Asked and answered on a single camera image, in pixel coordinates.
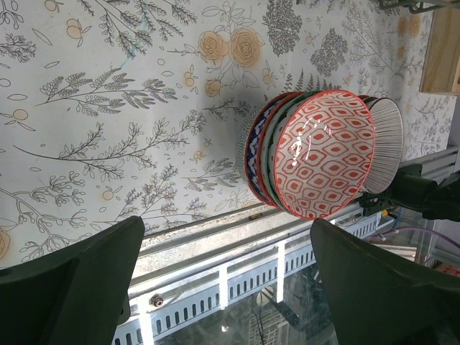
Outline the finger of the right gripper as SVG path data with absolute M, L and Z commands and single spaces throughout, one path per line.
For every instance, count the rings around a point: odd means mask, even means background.
M 422 165 L 398 170 L 390 186 L 379 194 L 364 193 L 361 207 L 366 216 L 392 207 L 418 212 L 427 220 L 459 220 L 459 173 L 440 183 L 421 176 Z

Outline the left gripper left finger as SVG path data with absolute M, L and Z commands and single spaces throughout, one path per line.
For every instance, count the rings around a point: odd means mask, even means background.
M 144 223 L 127 218 L 77 244 L 1 271 L 2 344 L 110 344 Z

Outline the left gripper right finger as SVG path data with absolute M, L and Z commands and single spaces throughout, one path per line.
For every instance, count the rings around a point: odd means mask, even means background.
M 458 344 L 459 278 L 324 219 L 310 239 L 340 344 Z

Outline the red diamond pattern bowl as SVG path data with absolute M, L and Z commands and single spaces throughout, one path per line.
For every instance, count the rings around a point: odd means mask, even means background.
M 374 157 L 375 128 L 363 100 L 341 89 L 321 91 L 291 111 L 281 129 L 272 176 L 284 207 L 311 220 L 347 206 Z

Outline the left stack lower bowls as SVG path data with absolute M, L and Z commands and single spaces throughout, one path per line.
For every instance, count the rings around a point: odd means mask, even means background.
M 317 91 L 281 93 L 267 101 L 259 111 L 248 115 L 241 126 L 236 142 L 235 167 L 254 196 L 269 206 L 282 208 L 282 204 L 277 200 L 276 193 L 272 191 L 270 183 L 264 181 L 268 176 L 266 167 L 267 147 L 277 123 L 275 115 L 292 100 L 303 101 L 315 94 Z

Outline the purple striped bowl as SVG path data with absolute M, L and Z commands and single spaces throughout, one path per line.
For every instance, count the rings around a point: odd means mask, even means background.
M 390 98 L 379 98 L 369 109 L 375 128 L 374 157 L 364 181 L 372 194 L 384 192 L 394 180 L 403 153 L 403 121 L 398 105 Z

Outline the aluminium rail frame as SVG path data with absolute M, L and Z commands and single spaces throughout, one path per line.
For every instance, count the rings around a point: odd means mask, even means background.
M 115 344 L 336 344 L 311 223 L 250 206 L 149 235 Z

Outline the wooden tray frame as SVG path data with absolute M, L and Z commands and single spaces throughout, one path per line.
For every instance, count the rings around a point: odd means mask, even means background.
M 459 96 L 458 9 L 434 11 L 419 91 Z

